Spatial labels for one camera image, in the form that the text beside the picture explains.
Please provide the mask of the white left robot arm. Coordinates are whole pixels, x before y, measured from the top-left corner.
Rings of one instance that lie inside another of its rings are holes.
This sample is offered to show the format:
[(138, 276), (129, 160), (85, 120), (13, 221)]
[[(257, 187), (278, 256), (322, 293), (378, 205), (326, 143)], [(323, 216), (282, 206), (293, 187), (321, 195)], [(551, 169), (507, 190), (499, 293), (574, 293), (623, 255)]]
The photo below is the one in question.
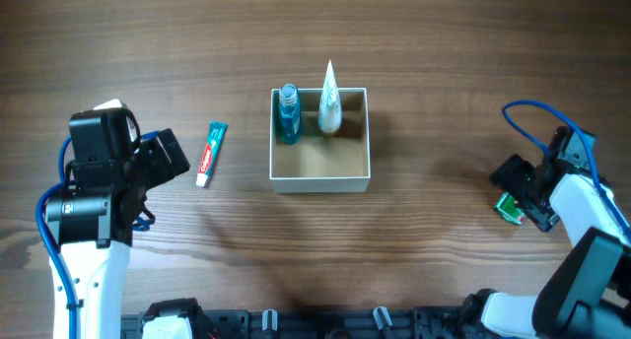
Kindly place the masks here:
[(154, 215), (150, 189), (190, 169), (172, 129), (144, 134), (124, 105), (72, 115), (60, 181), (40, 198), (36, 222), (54, 285), (56, 338), (116, 338), (135, 232)]

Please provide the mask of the white Pantene tube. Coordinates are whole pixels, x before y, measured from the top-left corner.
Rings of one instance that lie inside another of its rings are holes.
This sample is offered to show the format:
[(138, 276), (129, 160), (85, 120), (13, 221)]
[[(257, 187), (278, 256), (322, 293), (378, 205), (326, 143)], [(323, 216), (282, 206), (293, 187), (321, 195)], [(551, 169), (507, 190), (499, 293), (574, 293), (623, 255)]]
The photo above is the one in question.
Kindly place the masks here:
[(328, 61), (318, 110), (318, 127), (325, 135), (335, 134), (342, 122), (341, 98), (332, 62)]

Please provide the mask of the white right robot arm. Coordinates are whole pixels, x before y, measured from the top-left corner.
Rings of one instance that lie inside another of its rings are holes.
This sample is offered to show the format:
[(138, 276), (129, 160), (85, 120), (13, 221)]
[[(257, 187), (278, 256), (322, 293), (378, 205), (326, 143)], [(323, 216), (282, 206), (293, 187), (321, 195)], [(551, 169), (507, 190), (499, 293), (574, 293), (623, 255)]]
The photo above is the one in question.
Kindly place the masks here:
[(510, 156), (490, 175), (541, 231), (561, 223), (572, 249), (535, 296), (492, 289), (466, 298), (456, 323), (464, 335), (493, 338), (627, 338), (630, 307), (604, 299), (606, 290), (630, 298), (630, 240), (606, 202), (607, 183), (596, 191), (588, 162), (596, 138), (558, 127), (535, 167)]

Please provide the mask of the green white soap box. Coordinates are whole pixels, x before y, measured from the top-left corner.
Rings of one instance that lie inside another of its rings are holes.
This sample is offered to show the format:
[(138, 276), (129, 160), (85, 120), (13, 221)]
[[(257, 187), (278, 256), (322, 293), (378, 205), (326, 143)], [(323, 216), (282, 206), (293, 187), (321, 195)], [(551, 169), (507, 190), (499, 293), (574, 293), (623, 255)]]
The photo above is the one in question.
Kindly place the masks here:
[(516, 199), (508, 192), (504, 192), (494, 205), (494, 210), (507, 222), (521, 225), (526, 214), (517, 206)]

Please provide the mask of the Colgate toothpaste tube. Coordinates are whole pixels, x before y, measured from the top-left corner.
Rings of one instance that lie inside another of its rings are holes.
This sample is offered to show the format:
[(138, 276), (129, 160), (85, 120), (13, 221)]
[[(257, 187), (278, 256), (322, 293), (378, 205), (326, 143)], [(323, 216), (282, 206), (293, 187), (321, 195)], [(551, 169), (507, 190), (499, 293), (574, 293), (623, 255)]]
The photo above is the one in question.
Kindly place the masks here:
[(206, 144), (196, 176), (195, 184), (198, 187), (208, 186), (227, 129), (228, 125), (224, 122), (211, 121), (209, 123)]

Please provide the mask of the blue Listerine mouthwash bottle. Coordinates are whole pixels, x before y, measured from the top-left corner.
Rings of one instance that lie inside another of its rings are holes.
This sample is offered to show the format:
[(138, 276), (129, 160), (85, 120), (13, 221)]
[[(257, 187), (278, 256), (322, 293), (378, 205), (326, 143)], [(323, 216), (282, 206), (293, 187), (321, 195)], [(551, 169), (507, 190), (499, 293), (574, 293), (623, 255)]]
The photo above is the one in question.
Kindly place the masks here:
[(278, 91), (277, 134), (287, 145), (296, 144), (301, 136), (301, 100), (298, 88), (285, 84)]

